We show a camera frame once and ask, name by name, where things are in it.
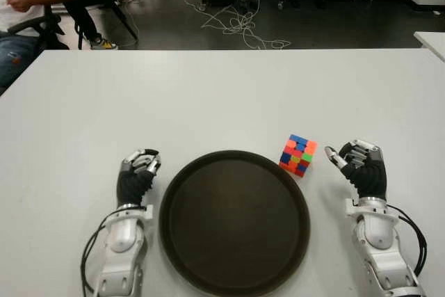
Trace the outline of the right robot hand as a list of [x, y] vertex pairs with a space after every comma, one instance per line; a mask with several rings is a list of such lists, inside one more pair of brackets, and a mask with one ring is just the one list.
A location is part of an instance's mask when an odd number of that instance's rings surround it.
[[340, 151], [325, 146], [327, 158], [357, 189], [359, 198], [387, 200], [387, 174], [382, 150], [375, 144], [355, 139]]

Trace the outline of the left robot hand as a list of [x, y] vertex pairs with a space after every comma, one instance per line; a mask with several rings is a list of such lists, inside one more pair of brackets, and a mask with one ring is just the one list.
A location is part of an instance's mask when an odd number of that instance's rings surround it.
[[159, 151], [153, 149], [139, 149], [123, 159], [116, 186], [118, 207], [139, 206], [160, 167]]

